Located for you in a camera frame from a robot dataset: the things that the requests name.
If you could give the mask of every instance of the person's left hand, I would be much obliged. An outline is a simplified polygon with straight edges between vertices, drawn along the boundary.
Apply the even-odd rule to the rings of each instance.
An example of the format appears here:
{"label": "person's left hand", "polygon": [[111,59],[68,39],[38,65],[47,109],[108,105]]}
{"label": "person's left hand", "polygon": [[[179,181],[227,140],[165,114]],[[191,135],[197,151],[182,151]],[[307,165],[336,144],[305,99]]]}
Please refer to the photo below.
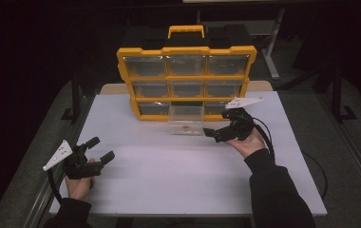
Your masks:
{"label": "person's left hand", "polygon": [[86,201],[89,189],[95,183],[94,177],[71,180],[68,176],[65,176],[65,180],[67,185],[68,197],[82,201]]}

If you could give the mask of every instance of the black cable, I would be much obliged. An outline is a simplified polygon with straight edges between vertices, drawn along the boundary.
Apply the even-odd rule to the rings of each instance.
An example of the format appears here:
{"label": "black cable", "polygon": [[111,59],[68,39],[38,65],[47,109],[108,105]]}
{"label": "black cable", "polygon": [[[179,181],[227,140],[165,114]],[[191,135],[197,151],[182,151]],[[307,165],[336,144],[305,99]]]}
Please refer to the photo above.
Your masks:
{"label": "black cable", "polygon": [[305,151],[302,151],[302,154],[307,156],[308,158],[310,158],[314,163],[316,163],[317,166],[319,167],[320,171],[322,172],[323,179],[325,180],[325,187],[323,189],[323,192],[322,192],[322,195],[320,196],[320,198],[322,198],[322,200],[324,200],[326,197],[326,194],[328,193],[328,188],[329,188],[329,182],[328,182],[328,177],[326,176],[326,172],[323,169],[323,167],[320,165],[320,163],[314,157],[312,157]]}
{"label": "black cable", "polygon": [[252,117],[252,119],[261,122],[261,124],[263,124],[264,127],[266,127],[267,133],[269,134],[269,140],[270,140],[270,142],[272,142],[272,141],[273,141],[273,140],[272,140],[272,134],[270,134],[269,127],[267,127],[267,125],[266,125],[263,121],[261,121],[260,119],[258,119],[258,118]]}
{"label": "black cable", "polygon": [[269,149],[270,156],[272,156],[273,161],[275,161],[276,160],[276,154],[275,154],[275,150],[273,149],[272,142],[270,141],[270,139],[267,137],[264,130],[259,125],[255,124],[255,128],[260,133],[260,135],[263,137],[263,140],[266,142],[267,147]]}
{"label": "black cable", "polygon": [[60,195],[59,190],[57,189],[56,182],[54,181],[53,172],[52,172],[51,168],[49,168],[49,170],[47,171],[47,179],[49,180],[49,185],[50,185],[50,188],[52,189],[53,195],[59,201],[59,203],[62,204],[62,196]]}

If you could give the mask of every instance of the white table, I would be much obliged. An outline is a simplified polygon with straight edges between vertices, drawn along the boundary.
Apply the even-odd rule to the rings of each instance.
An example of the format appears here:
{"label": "white table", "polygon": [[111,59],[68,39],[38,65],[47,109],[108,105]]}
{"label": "white table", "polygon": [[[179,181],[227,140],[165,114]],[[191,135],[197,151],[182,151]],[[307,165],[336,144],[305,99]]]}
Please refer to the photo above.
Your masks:
{"label": "white table", "polygon": [[[264,98],[249,105],[248,112],[270,128],[276,163],[289,169],[313,215],[326,215],[277,93],[249,92],[247,97]],[[229,122],[205,124],[217,129]],[[95,136],[101,142],[87,151],[87,157],[98,160],[113,150],[116,158],[90,191],[91,213],[116,217],[252,215],[251,171],[225,143],[205,136],[171,135],[167,123],[140,122],[127,94],[96,96],[78,144]],[[64,182],[60,192],[67,196]],[[50,213],[56,213],[59,206],[55,200]]]}

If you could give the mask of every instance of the black sleeve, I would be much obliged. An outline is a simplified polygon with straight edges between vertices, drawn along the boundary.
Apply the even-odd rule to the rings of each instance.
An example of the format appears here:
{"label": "black sleeve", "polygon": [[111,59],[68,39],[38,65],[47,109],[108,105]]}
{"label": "black sleeve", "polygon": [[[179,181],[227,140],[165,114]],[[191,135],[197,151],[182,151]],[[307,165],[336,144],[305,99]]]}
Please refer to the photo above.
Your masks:
{"label": "black sleeve", "polygon": [[257,228],[315,227],[314,217],[287,168],[276,166],[267,149],[258,150],[245,162],[253,173],[250,185]]}
{"label": "black sleeve", "polygon": [[92,227],[86,220],[91,209],[91,204],[85,201],[64,198],[59,211],[54,218],[45,223],[45,228],[89,228]]}

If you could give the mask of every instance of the hand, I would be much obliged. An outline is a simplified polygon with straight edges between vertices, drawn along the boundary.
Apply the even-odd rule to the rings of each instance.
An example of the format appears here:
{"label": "hand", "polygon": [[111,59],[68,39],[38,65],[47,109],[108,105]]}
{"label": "hand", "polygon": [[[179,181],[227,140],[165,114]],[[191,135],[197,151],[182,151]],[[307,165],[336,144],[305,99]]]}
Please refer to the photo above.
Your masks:
{"label": "hand", "polygon": [[71,180],[68,176],[65,176],[68,197],[76,200],[86,201],[88,197],[89,189],[94,185],[95,178],[83,178],[80,180]]}
{"label": "hand", "polygon": [[246,140],[230,140],[225,143],[233,146],[244,159],[258,151],[259,149],[266,148],[263,137],[260,135],[260,133],[255,127],[253,128],[252,133],[249,135],[249,137],[246,138]]}

